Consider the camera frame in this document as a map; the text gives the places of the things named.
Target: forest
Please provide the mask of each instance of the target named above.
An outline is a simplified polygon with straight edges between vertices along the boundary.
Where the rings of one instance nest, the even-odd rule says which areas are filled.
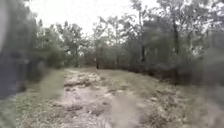
[[[99,17],[91,34],[68,21],[45,27],[26,2],[6,1],[10,20],[1,51],[4,62],[18,65],[20,81],[38,81],[50,68],[94,66],[174,85],[224,83],[222,0],[157,0],[154,8],[131,0],[135,13]]]

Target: dirt trail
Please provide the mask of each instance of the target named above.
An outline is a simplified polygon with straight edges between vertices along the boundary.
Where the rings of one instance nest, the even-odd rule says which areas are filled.
[[[64,128],[136,128],[144,109],[141,99],[132,92],[110,92],[106,87],[91,86],[101,77],[69,71],[59,101],[70,111]]]
[[[61,128],[222,128],[224,113],[207,102],[202,115],[195,110],[192,124],[184,115],[187,97],[181,93],[160,92],[143,99],[128,90],[111,91],[95,73],[68,70],[64,90],[57,104],[66,109]]]

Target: grass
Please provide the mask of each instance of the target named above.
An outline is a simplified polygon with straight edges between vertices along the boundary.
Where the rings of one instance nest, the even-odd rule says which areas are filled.
[[[106,81],[103,85],[112,91],[130,90],[146,100],[150,100],[152,97],[156,98],[158,106],[155,107],[161,107],[166,111],[165,116],[168,120],[166,127],[179,128],[183,124],[192,126],[198,123],[194,118],[195,112],[200,113],[199,106],[201,106],[198,103],[198,87],[174,86],[149,76],[120,70],[96,70],[94,68],[75,70],[105,76]]]
[[[0,127],[53,128],[52,116],[58,110],[52,108],[51,101],[57,98],[63,87],[64,74],[64,70],[51,71],[44,80],[31,85],[25,93],[1,101]]]
[[[178,128],[185,118],[189,119],[188,124],[191,123],[190,119],[195,120],[193,118],[193,112],[197,111],[195,98],[197,89],[195,87],[173,86],[148,76],[119,70],[96,70],[94,68],[73,70],[104,76],[106,78],[104,81],[94,84],[107,86],[112,91],[131,90],[146,100],[156,97],[157,104],[167,109],[166,116],[170,119],[167,122],[172,122],[170,124],[172,128]],[[32,85],[27,92],[0,101],[0,111],[3,114],[0,117],[7,117],[0,118],[0,127],[14,128],[15,125],[17,128],[60,127],[61,120],[69,114],[60,107],[52,106],[52,101],[58,98],[63,88],[64,74],[65,70],[51,71],[45,79]],[[178,99],[178,105],[169,106],[167,97]]]

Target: dry grass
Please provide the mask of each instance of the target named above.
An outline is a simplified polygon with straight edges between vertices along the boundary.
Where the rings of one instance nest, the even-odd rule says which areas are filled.
[[[143,122],[151,123],[152,128],[181,128],[191,126],[195,121],[193,114],[198,110],[195,87],[175,87],[148,76],[119,70],[74,70],[94,72],[105,77],[93,85],[107,86],[110,91],[130,90],[150,101],[156,115],[146,115]],[[52,71],[27,92],[1,101],[1,112],[4,112],[7,119],[0,118],[0,127],[16,125],[18,128],[60,128],[61,120],[69,114],[54,106],[52,100],[58,97],[58,92],[63,88],[64,74],[64,70]]]
[[[64,70],[52,71],[40,83],[14,97],[0,102],[2,115],[0,126],[4,128],[52,127],[61,115],[60,109],[52,107],[52,99],[63,88]]]

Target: overcast sky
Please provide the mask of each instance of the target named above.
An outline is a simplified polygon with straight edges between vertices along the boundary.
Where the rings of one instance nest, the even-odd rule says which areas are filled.
[[[144,5],[153,7],[156,0],[142,0]],[[30,8],[38,14],[45,26],[54,23],[77,23],[84,32],[92,30],[98,16],[121,16],[132,13],[130,0],[31,0]]]

